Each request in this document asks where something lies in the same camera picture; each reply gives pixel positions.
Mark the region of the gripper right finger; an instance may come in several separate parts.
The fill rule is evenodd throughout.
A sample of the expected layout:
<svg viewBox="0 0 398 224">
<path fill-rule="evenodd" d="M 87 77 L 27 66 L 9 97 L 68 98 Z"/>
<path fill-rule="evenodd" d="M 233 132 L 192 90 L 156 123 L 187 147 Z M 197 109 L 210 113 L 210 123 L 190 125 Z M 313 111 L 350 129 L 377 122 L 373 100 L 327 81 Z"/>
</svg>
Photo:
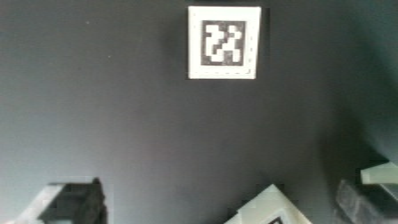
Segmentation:
<svg viewBox="0 0 398 224">
<path fill-rule="evenodd" d="M 334 224 L 398 224 L 398 184 L 339 182 Z"/>
</svg>

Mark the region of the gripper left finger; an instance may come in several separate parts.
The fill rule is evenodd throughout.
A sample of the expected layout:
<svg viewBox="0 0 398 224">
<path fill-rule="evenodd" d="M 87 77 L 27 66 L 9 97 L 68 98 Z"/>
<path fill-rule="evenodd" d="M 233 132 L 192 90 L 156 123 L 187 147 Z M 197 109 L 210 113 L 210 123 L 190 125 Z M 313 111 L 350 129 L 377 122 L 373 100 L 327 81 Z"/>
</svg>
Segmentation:
<svg viewBox="0 0 398 224">
<path fill-rule="evenodd" d="M 108 224 L 103 185 L 50 183 L 23 210 L 16 224 Z"/>
</svg>

